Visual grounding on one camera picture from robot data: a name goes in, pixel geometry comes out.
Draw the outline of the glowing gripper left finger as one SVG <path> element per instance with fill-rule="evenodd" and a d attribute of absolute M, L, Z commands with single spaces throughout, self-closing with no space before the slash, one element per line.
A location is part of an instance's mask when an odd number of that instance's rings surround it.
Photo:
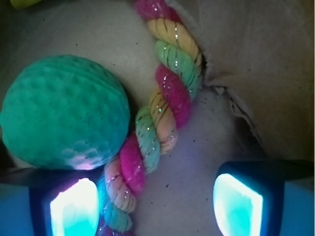
<path fill-rule="evenodd" d="M 94 236 L 99 223 L 92 171 L 10 168 L 0 172 L 2 236 Z"/>

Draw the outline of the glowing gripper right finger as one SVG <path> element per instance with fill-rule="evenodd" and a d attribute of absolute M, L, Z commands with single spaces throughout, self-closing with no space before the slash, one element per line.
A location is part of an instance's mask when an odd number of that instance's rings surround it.
<path fill-rule="evenodd" d="M 228 161 L 217 172 L 213 208 L 224 236 L 313 236 L 315 169 L 305 160 Z"/>

